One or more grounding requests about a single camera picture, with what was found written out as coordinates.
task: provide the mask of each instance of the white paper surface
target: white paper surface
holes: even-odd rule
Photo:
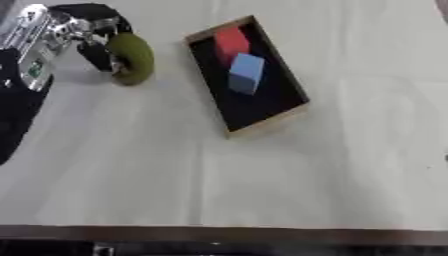
[[[148,40],[156,74],[118,87],[69,52],[0,167],[0,224],[448,228],[448,27],[433,1],[101,2]],[[227,140],[181,40],[249,14],[312,104]]]

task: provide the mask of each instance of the wooden box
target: wooden box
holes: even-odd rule
[[[229,26],[238,26],[250,42],[250,53],[266,60],[263,78],[254,96],[228,88],[228,69],[215,55],[213,35]],[[230,137],[297,113],[310,101],[254,16],[187,36],[186,43]]]

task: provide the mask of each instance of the green ball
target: green ball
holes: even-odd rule
[[[123,85],[144,82],[154,72],[154,54],[145,40],[132,33],[121,33],[106,44],[106,48],[119,59],[125,60],[126,68],[114,74]]]

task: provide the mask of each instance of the red cube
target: red cube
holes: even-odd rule
[[[230,67],[238,53],[249,53],[249,41],[238,27],[220,29],[214,37],[216,55],[226,67]]]

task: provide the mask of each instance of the dark floor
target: dark floor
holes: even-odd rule
[[[311,246],[299,244],[221,244],[199,242],[91,243],[67,241],[3,241],[0,256],[12,255],[251,255],[251,256],[438,256],[448,247]]]

